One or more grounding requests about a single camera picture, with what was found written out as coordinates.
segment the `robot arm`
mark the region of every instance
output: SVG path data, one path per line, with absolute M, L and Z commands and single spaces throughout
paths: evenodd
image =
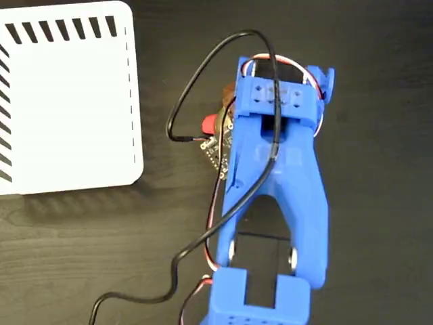
M 239 69 L 247 58 L 241 58 Z M 334 85 L 334 69 L 327 76 L 316 66 L 308 70 L 323 91 L 310 85 L 281 82 L 283 133 L 272 173 L 256 193 L 273 196 L 292 234 L 297 263 L 294 275 L 278 275 L 273 309 L 246 305 L 247 270 L 230 267 L 230 246 L 246 204 L 221 230 L 209 314 L 202 325 L 274 324 L 308 322 L 310 291 L 321 288 L 327 269 L 328 207 L 313 141 Z M 262 173 L 271 148 L 272 130 L 264 120 L 273 116 L 273 84 L 259 77 L 237 76 L 233 143 L 225 188 L 227 212 Z

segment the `dark wooden table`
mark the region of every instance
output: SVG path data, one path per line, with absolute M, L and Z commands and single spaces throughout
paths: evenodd
M 1 0 L 0 7 L 68 1 Z M 222 37 L 262 30 L 277 52 L 336 69 L 316 151 L 330 205 L 327 283 L 311 324 L 429 324 L 433 303 L 433 8 L 428 0 L 129 1 L 135 15 L 145 171 L 133 186 L 0 198 L 0 323 L 83 325 L 97 295 L 156 295 L 177 250 L 203 230 L 214 171 L 196 144 L 173 144 L 166 116 Z M 246 39 L 224 51 L 187 101 L 198 131 L 233 80 Z M 257 204 L 254 213 L 265 211 Z M 107 302 L 98 324 L 176 324 L 208 272 L 198 250 L 175 298 Z M 187 324 L 206 313 L 206 294 Z

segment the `black cable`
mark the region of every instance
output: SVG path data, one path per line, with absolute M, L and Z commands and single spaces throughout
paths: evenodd
M 218 136 L 218 153 L 219 153 L 219 157 L 218 157 L 218 169 L 216 170 L 216 177 L 215 177 L 215 181 L 214 181 L 214 188 L 212 191 L 212 196 L 210 199 L 210 204 L 209 204 L 209 209 L 208 209 L 208 218 L 206 220 L 206 229 L 209 227 L 212 227 L 212 224 L 209 224 L 210 219 L 213 219 L 214 214 L 215 214 L 215 205 L 216 205 L 216 201 L 218 198 L 218 189 L 221 183 L 221 169 L 223 168 L 223 149 L 224 149 L 224 124 L 225 124 L 225 119 L 227 118 L 227 115 L 230 111 L 230 107 L 234 104 L 236 100 L 236 96 L 233 96 L 233 98 L 231 98 L 230 102 L 227 104 L 227 106 L 224 109 L 224 113 L 223 113 L 223 117 L 221 119 L 221 124 L 220 124 L 220 133 Z M 210 253 L 210 249 L 209 249 L 209 245 L 208 245 L 208 240 L 204 243 L 204 252 L 206 255 L 208 255 L 208 258 L 210 259 L 210 262 L 212 264 L 215 264 L 214 258 L 212 257 L 212 254 Z
M 111 299 L 111 298 L 122 299 L 125 301 L 130 301 L 132 303 L 140 303 L 140 304 L 157 304 L 169 300 L 176 293 L 177 290 L 177 285 L 178 285 L 177 267 L 179 262 L 184 257 L 188 256 L 188 254 L 190 254 L 190 252 L 192 252 L 195 248 L 203 244 L 207 238 L 211 237 L 217 231 L 219 231 L 220 228 L 222 228 L 235 215 L 235 213 L 239 211 L 241 207 L 243 207 L 249 200 L 251 200 L 253 195 L 263 185 L 263 183 L 266 181 L 269 174 L 271 173 L 272 168 L 275 164 L 275 160 L 277 158 L 278 148 L 279 148 L 279 138 L 281 133 L 281 102 L 280 102 L 279 81 L 278 81 L 278 71 L 277 71 L 278 67 L 277 67 L 277 60 L 275 59 L 275 50 L 273 49 L 272 44 L 270 44 L 268 39 L 261 32 L 258 32 L 257 30 L 243 30 L 228 36 L 227 38 L 223 39 L 217 46 L 215 46 L 215 48 L 206 56 L 204 61 L 200 64 L 199 68 L 197 69 L 196 73 L 194 73 L 191 80 L 188 82 L 187 87 L 185 88 L 181 97 L 179 98 L 178 103 L 175 105 L 172 114 L 170 114 L 167 123 L 167 135 L 172 139 L 173 135 L 171 134 L 171 128 L 173 127 L 173 119 L 176 117 L 176 114 L 178 113 L 183 101 L 185 100 L 186 95 L 191 91 L 193 84 L 200 76 L 200 74 L 203 72 L 205 67 L 209 64 L 209 61 L 211 61 L 211 59 L 218 52 L 220 52 L 220 50 L 222 50 L 222 48 L 224 48 L 227 44 L 233 42 L 236 39 L 239 39 L 241 37 L 246 37 L 246 36 L 257 36 L 263 41 L 263 43 L 266 45 L 269 55 L 271 56 L 271 63 L 273 69 L 273 83 L 274 83 L 274 90 L 275 90 L 275 101 L 274 101 L 275 119 L 274 119 L 274 126 L 273 126 L 274 134 L 273 134 L 273 143 L 271 146 L 269 159 L 264 171 L 262 172 L 262 175 L 256 180 L 256 182 L 244 194 L 244 196 L 242 196 L 242 198 L 233 207 L 231 207 L 231 209 L 229 209 L 227 213 L 223 215 L 223 217 L 220 219 L 219 222 L 217 222 L 213 227 L 206 230 L 201 236 L 199 236 L 198 238 L 190 242 L 187 246 L 185 246 L 173 257 L 170 265 L 171 285 L 166 293 L 157 297 L 143 298 L 143 297 L 136 297 L 133 295 L 126 295 L 121 292 L 106 292 L 103 295 L 101 295 L 94 303 L 93 309 L 91 311 L 89 325 L 95 324 L 99 307 L 107 299 Z M 182 139 L 177 138 L 174 141 L 182 141 Z

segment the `blue robotic gripper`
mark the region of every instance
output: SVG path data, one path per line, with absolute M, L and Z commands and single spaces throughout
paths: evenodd
M 272 145 L 272 130 L 263 117 L 273 115 L 273 81 L 240 74 L 229 172 L 223 213 L 226 213 L 263 172 Z M 248 208 L 242 207 L 219 234 L 208 315 L 202 325 L 305 325 L 310 314 L 311 289 L 321 288 L 327 269 L 328 205 L 314 151 L 314 133 L 334 86 L 334 69 L 325 75 L 317 66 L 307 69 L 322 89 L 309 84 L 280 82 L 282 117 L 279 153 L 273 170 L 256 196 L 276 199 L 290 228 L 297 264 L 292 276 L 278 275 L 274 308 L 245 304 L 247 270 L 230 267 L 229 249 L 236 225 Z

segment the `white wire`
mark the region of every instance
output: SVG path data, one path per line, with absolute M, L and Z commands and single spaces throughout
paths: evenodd
M 322 128 L 322 124 L 323 124 L 323 113 L 320 116 L 320 121 L 319 121 L 319 125 L 317 125 L 316 132 L 314 132 L 314 137 L 317 137 L 317 135 L 319 134 L 320 129 Z

